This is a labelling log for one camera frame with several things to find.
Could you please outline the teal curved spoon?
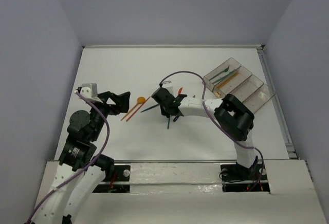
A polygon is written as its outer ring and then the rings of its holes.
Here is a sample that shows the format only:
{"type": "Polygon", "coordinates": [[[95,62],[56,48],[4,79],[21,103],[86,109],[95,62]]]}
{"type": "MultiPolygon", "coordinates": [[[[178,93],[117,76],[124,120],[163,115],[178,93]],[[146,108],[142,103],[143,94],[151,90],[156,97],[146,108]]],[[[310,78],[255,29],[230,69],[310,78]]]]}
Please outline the teal curved spoon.
{"type": "Polygon", "coordinates": [[[224,72],[227,72],[229,70],[229,66],[226,67],[224,70],[220,71],[219,73],[217,73],[216,75],[214,75],[213,77],[211,77],[209,80],[213,80],[215,79],[216,77],[218,77],[220,74],[224,73],[224,72]]]}

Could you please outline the teal fork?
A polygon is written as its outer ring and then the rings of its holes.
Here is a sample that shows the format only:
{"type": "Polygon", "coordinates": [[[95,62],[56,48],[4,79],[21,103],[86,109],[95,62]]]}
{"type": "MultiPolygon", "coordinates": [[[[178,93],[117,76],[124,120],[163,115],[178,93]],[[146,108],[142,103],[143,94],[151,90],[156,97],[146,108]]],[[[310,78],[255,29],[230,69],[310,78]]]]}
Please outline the teal fork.
{"type": "Polygon", "coordinates": [[[236,73],[236,70],[235,70],[235,71],[231,71],[231,72],[228,73],[227,75],[225,75],[225,76],[223,76],[223,77],[217,79],[216,81],[214,81],[213,84],[219,83],[219,82],[221,82],[222,80],[224,80],[224,79],[230,77],[231,75],[233,75],[233,74],[235,74],[235,73],[236,73]]]}

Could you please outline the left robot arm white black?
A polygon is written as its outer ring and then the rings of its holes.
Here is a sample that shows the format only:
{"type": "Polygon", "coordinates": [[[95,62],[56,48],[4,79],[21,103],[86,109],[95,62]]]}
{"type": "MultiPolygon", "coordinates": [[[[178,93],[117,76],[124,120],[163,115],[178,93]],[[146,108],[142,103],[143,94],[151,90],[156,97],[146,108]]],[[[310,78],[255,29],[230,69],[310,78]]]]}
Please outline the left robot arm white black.
{"type": "Polygon", "coordinates": [[[114,160],[96,151],[94,142],[106,127],[105,142],[110,136],[108,116],[127,113],[131,93],[116,95],[110,91],[97,93],[94,84],[74,91],[90,107],[78,110],[69,119],[68,136],[57,161],[57,168],[49,192],[36,205],[27,223],[74,223],[81,208],[102,180],[115,173],[114,160]]]}

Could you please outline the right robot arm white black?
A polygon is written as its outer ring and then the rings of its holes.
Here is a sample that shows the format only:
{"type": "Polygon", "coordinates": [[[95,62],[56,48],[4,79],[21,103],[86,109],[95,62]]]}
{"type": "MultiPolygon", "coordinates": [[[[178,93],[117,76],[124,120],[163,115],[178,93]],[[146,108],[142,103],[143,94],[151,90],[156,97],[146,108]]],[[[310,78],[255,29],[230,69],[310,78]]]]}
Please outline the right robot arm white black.
{"type": "Polygon", "coordinates": [[[258,157],[252,140],[254,114],[237,97],[232,94],[207,100],[183,94],[175,97],[160,87],[152,98],[160,105],[163,116],[210,118],[234,142],[237,174],[248,179],[255,173],[258,157]]]}

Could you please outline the orange spoon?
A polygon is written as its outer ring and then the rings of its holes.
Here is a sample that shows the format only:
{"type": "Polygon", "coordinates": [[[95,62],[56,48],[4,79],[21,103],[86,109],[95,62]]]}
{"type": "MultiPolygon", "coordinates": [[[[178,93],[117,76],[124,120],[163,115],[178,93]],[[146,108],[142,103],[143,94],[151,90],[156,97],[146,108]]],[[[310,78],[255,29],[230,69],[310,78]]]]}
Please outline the orange spoon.
{"type": "Polygon", "coordinates": [[[146,102],[146,98],[145,97],[138,97],[137,98],[137,104],[143,104],[146,102]]]}

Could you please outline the orange chopstick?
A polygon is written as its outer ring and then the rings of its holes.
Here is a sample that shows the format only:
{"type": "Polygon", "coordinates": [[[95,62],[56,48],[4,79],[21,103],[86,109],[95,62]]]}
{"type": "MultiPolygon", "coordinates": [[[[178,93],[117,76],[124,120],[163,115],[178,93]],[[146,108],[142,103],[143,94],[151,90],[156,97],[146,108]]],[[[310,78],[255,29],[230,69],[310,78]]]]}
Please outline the orange chopstick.
{"type": "Polygon", "coordinates": [[[134,112],[126,119],[126,122],[128,122],[145,104],[146,102],[142,103],[138,108],[136,108],[134,112]]]}
{"type": "Polygon", "coordinates": [[[120,121],[123,121],[132,111],[134,111],[136,108],[138,108],[141,104],[135,104],[122,118],[120,121]]]}

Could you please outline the blue spoon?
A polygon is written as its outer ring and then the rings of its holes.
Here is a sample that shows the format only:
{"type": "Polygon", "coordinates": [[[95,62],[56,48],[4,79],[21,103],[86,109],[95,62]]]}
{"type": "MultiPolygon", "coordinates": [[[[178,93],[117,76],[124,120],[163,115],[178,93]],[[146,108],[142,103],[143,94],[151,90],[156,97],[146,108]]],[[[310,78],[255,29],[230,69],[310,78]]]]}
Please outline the blue spoon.
{"type": "Polygon", "coordinates": [[[143,113],[143,112],[145,112],[145,111],[148,111],[148,110],[151,110],[151,109],[154,109],[154,108],[156,108],[156,107],[158,107],[158,106],[159,106],[159,104],[155,104],[155,105],[153,105],[153,106],[151,106],[151,107],[148,107],[148,108],[142,110],[141,113],[143,113]]]}

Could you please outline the clear four-compartment utensil organizer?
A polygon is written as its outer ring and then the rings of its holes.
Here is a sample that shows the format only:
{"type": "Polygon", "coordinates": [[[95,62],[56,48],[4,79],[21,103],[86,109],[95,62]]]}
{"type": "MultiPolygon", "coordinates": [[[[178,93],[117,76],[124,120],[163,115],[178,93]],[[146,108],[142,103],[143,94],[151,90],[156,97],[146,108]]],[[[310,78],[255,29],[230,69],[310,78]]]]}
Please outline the clear four-compartment utensil organizer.
{"type": "Polygon", "coordinates": [[[275,116],[275,106],[273,98],[275,91],[260,77],[259,74],[251,70],[244,63],[237,61],[235,58],[227,58],[226,60],[207,61],[202,71],[203,80],[206,83],[207,98],[224,98],[227,95],[234,95],[242,104],[244,104],[257,118],[264,118],[269,115],[272,119],[275,116]],[[229,66],[229,70],[220,74],[213,80],[211,77],[224,70],[229,66]],[[217,79],[227,75],[231,71],[239,74],[224,85],[221,89],[218,86],[225,81],[213,84],[217,79]]]}

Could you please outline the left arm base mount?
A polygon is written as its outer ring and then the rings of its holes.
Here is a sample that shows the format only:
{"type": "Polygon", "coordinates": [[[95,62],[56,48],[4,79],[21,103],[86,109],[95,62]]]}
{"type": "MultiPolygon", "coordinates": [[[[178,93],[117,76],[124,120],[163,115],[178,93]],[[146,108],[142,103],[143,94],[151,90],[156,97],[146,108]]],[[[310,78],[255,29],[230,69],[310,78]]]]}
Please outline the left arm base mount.
{"type": "Polygon", "coordinates": [[[129,193],[131,166],[128,164],[115,164],[111,176],[106,176],[93,193],[129,193]]]}

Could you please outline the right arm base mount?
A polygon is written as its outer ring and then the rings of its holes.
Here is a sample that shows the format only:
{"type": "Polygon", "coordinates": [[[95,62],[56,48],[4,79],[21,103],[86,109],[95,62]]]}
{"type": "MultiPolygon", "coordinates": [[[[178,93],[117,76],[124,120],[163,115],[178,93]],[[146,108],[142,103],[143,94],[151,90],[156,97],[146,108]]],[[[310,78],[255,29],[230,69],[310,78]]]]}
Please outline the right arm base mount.
{"type": "Polygon", "coordinates": [[[219,173],[222,190],[229,192],[270,192],[266,168],[257,164],[253,172],[237,164],[222,164],[219,173]]]}

